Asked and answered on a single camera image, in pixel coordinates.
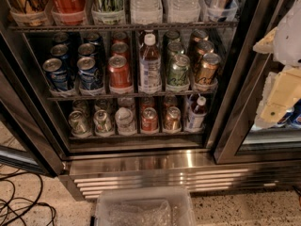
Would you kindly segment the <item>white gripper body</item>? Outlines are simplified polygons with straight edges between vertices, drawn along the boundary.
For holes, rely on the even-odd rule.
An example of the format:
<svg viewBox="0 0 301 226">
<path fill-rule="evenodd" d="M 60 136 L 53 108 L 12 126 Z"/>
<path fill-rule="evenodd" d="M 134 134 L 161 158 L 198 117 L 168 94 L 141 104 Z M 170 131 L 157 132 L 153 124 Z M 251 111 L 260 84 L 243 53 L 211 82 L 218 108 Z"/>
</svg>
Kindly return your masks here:
<svg viewBox="0 0 301 226">
<path fill-rule="evenodd" d="M 283 65 L 301 66 L 301 0 L 295 2 L 277 25 L 273 53 L 275 60 Z"/>
</svg>

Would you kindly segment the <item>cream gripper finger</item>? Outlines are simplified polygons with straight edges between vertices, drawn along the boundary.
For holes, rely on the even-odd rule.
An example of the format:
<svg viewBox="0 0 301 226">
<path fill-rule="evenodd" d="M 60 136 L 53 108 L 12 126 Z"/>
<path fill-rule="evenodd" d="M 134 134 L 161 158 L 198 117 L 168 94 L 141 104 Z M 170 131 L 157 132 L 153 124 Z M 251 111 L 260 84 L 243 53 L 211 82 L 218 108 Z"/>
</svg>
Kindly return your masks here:
<svg viewBox="0 0 301 226">
<path fill-rule="evenodd" d="M 280 73 L 269 72 L 254 124 L 261 129 L 276 125 L 301 99 L 301 70 L 285 66 Z"/>
<path fill-rule="evenodd" d="M 274 27 L 268 32 L 261 40 L 259 40 L 254 46 L 253 51 L 260 54 L 272 54 L 273 53 L 273 41 L 277 32 L 277 28 Z"/>
</svg>

